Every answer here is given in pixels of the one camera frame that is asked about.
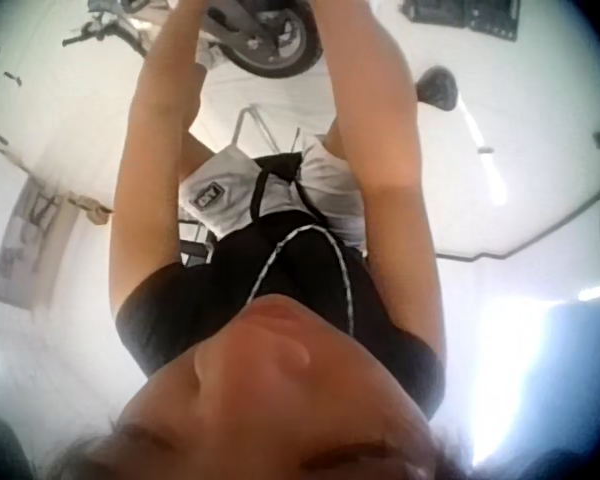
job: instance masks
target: ceiling light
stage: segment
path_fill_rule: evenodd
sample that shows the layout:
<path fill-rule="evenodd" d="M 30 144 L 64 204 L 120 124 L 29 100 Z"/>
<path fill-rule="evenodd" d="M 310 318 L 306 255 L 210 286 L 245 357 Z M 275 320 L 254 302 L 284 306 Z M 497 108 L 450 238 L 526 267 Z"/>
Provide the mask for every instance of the ceiling light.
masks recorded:
<path fill-rule="evenodd" d="M 581 302 L 588 302 L 600 298 L 600 286 L 594 288 L 586 288 L 578 294 L 578 300 Z"/>

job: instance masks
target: tire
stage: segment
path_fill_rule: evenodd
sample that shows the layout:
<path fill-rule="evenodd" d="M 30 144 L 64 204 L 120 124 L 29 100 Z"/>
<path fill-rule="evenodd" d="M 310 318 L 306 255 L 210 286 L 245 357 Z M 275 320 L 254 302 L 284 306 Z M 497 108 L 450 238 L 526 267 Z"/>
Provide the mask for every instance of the tire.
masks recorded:
<path fill-rule="evenodd" d="M 313 67 L 322 57 L 322 42 L 318 34 L 318 26 L 309 4 L 305 1 L 294 2 L 287 10 L 301 23 L 301 35 L 306 36 L 304 50 L 297 60 L 282 67 L 265 67 L 244 58 L 232 48 L 219 44 L 218 47 L 223 55 L 241 69 L 264 78 L 290 78 L 300 75 Z"/>

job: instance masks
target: lips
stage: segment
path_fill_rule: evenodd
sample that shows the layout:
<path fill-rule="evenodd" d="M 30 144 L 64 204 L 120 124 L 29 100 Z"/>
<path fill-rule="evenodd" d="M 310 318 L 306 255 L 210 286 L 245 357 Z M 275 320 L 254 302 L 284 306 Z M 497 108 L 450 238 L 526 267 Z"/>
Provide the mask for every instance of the lips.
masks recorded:
<path fill-rule="evenodd" d="M 315 314 L 294 300 L 281 295 L 268 295 L 256 299 L 240 312 L 242 321 L 274 320 L 275 324 L 292 326 L 315 322 Z"/>

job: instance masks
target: logo patch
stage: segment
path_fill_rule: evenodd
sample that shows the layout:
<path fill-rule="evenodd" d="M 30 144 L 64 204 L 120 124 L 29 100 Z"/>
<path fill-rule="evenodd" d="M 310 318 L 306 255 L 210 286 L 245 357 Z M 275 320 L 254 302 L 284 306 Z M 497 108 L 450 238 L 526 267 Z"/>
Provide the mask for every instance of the logo patch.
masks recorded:
<path fill-rule="evenodd" d="M 206 210 L 220 200 L 224 193 L 224 188 L 216 182 L 213 182 L 207 188 L 202 190 L 194 200 L 191 200 L 191 205 L 200 211 Z"/>

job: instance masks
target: motorcycle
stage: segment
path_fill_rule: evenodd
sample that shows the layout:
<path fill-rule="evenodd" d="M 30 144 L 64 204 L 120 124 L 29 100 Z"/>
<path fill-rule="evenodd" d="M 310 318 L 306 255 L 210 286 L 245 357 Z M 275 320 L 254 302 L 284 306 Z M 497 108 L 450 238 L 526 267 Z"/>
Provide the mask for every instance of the motorcycle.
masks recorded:
<path fill-rule="evenodd" d="M 169 0 L 89 0 L 88 9 L 92 19 L 63 46 L 114 35 L 145 56 L 171 6 Z M 201 38 L 238 67 L 265 78 L 299 75 L 322 56 L 306 0 L 209 0 Z"/>

